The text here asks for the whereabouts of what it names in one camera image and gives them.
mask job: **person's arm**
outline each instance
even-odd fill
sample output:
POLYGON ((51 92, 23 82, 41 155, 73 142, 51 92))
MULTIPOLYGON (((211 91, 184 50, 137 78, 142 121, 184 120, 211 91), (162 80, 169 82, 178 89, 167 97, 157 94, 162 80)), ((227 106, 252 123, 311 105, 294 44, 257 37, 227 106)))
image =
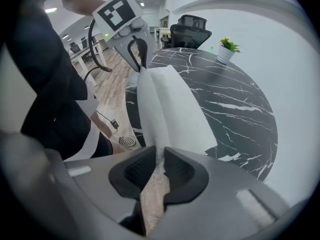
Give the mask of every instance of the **person's arm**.
POLYGON ((76 14, 92 16, 94 10, 101 6, 104 0, 62 0, 63 7, 76 14))

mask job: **checkered shoe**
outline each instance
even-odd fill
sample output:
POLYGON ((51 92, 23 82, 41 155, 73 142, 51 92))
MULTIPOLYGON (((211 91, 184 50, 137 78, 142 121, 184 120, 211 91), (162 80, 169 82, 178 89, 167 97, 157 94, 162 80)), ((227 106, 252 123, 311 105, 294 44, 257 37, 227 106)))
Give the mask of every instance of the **checkered shoe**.
POLYGON ((133 146, 134 144, 136 144, 136 140, 130 136, 122 136, 119 137, 119 144, 125 146, 133 146))

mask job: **marble table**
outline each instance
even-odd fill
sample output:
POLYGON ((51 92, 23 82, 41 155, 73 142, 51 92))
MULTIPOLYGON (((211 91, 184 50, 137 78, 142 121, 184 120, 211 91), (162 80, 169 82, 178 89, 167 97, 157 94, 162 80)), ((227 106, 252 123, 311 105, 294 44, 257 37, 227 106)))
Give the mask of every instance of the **marble table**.
MULTIPOLYGON (((263 181, 275 161, 278 132, 272 108, 255 81, 236 65, 224 65, 216 55, 198 49, 160 50, 153 54, 149 68, 167 65, 172 65, 189 86, 213 131, 218 145, 206 151, 208 156, 236 164, 263 181)), ((144 147, 138 75, 133 72, 127 82, 126 108, 144 147)))

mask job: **potted plant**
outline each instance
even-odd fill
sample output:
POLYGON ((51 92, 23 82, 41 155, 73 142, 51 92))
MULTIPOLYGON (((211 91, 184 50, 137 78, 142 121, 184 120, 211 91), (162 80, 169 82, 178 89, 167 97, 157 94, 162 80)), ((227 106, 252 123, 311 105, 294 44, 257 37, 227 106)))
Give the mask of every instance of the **potted plant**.
POLYGON ((227 64, 235 53, 240 53, 237 48, 239 45, 229 42, 230 37, 220 40, 220 47, 217 60, 223 64, 227 64))

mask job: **white flower pot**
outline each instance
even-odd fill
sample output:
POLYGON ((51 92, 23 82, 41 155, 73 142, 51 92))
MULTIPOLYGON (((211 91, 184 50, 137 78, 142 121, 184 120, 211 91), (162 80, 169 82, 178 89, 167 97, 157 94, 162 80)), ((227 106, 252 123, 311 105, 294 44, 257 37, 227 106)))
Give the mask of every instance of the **white flower pot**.
POLYGON ((234 51, 228 50, 220 45, 217 60, 223 64, 227 64, 234 54, 234 51))

